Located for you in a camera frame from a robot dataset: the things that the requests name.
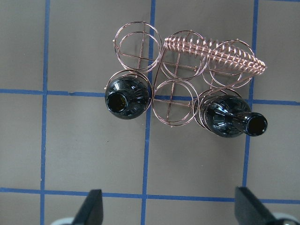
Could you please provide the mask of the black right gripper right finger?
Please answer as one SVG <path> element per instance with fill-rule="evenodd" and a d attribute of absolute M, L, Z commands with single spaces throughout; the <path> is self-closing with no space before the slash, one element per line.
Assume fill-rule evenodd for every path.
<path fill-rule="evenodd" d="M 235 188 L 234 214 L 239 225 L 282 225 L 274 215 L 247 188 Z"/>

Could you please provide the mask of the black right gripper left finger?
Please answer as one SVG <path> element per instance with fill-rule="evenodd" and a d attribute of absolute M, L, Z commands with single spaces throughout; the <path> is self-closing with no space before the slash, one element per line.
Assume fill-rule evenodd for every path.
<path fill-rule="evenodd" d="M 104 220 L 102 190 L 89 192 L 76 214 L 73 225 L 101 225 Z"/>

